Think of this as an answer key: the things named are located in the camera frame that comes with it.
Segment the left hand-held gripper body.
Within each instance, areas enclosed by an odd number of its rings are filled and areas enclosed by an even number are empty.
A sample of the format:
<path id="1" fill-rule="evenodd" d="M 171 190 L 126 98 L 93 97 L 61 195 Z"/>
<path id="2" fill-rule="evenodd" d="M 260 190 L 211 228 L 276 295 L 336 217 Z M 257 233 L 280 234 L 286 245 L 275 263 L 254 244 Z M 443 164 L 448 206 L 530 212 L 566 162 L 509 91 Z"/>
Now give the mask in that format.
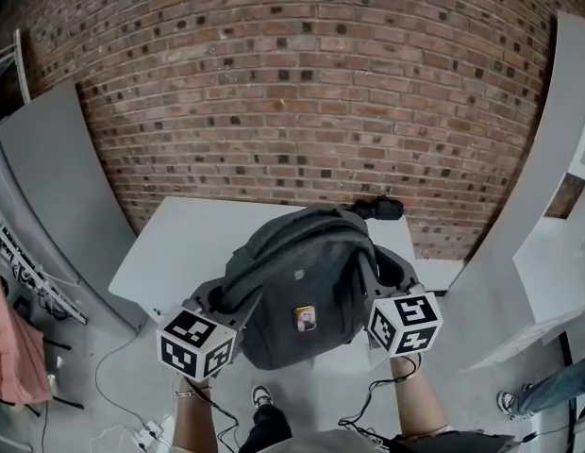
<path id="1" fill-rule="evenodd" d="M 248 308 L 232 314 L 215 308 L 222 280 L 200 284 L 190 298 L 161 320 L 157 329 L 159 361 L 188 379 L 206 379 L 233 358 L 248 321 Z"/>

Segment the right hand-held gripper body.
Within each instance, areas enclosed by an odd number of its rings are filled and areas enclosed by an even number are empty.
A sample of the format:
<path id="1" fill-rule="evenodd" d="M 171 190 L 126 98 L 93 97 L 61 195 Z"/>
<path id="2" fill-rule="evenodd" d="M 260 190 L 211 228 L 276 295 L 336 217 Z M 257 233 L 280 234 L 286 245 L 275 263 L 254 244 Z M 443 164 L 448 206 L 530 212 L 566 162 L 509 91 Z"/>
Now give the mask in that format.
<path id="1" fill-rule="evenodd" d="M 376 245 L 368 258 L 378 276 L 379 296 L 365 295 L 367 333 L 391 358 L 428 351 L 443 325 L 436 295 L 393 251 Z"/>

